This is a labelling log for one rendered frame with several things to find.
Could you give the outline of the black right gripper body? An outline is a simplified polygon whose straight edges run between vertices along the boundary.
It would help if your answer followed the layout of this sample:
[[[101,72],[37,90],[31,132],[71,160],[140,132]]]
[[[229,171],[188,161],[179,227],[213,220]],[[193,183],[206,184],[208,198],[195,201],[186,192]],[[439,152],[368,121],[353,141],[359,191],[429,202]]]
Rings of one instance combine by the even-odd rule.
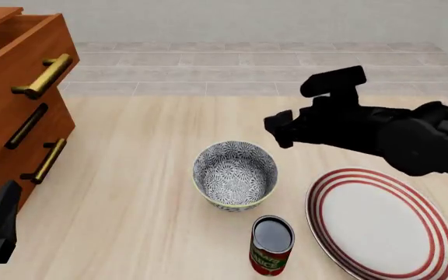
[[[376,149],[380,121],[375,113],[374,107],[305,107],[292,122],[292,140],[341,149]]]

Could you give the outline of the patterned black and white bowl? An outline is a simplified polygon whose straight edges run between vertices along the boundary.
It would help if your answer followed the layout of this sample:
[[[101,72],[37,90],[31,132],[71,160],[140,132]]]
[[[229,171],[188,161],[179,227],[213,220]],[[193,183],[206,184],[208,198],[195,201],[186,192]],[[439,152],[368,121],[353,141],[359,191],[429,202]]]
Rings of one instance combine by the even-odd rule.
[[[260,146],[218,142],[194,161],[192,177],[199,193],[226,212],[245,212],[260,205],[275,189],[278,167]]]

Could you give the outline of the white plate with red rings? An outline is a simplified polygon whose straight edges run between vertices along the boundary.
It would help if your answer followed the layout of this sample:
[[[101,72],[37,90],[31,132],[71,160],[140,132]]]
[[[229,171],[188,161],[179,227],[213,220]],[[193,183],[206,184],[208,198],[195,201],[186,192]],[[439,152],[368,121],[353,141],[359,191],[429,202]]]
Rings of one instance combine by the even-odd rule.
[[[356,280],[448,280],[448,222],[403,181],[332,170],[310,185],[305,211],[321,249]]]

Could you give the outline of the closed wooden drawer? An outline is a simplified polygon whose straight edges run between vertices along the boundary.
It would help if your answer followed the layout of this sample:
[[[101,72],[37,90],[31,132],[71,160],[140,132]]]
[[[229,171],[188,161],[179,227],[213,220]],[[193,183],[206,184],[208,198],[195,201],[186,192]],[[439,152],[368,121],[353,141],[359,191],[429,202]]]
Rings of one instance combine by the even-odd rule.
[[[19,207],[25,204],[35,188],[35,184],[30,181],[21,180],[20,175],[35,172],[50,151],[44,148],[44,144],[66,139],[74,127],[75,123],[68,111],[47,114],[16,149],[0,151],[0,187],[10,180],[19,184],[22,188]]]
[[[19,101],[17,104],[12,104],[0,111],[0,151],[6,149],[5,143],[40,104],[48,105],[45,115],[68,111],[61,94],[56,89],[46,93],[40,100],[28,100],[25,97],[19,97],[17,100]]]

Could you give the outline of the red tomato sauce tin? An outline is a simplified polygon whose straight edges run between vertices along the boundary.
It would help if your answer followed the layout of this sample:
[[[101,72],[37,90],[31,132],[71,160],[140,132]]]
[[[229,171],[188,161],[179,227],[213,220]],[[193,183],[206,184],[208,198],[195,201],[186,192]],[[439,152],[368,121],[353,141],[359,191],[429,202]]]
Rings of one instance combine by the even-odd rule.
[[[251,228],[249,261],[252,268],[267,277],[280,275],[295,243],[293,228],[282,218],[265,215]]]

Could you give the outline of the open wooden drawer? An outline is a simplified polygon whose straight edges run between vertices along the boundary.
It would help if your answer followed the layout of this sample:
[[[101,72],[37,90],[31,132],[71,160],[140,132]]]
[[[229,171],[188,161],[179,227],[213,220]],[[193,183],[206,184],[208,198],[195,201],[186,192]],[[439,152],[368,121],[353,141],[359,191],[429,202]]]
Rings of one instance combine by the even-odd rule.
[[[29,100],[25,95],[13,94],[11,88],[28,86],[47,69],[43,60],[62,54],[71,55],[73,62],[51,88],[56,87],[79,62],[64,16],[60,13],[13,16],[3,22],[0,25],[0,111],[17,104],[19,97]]]

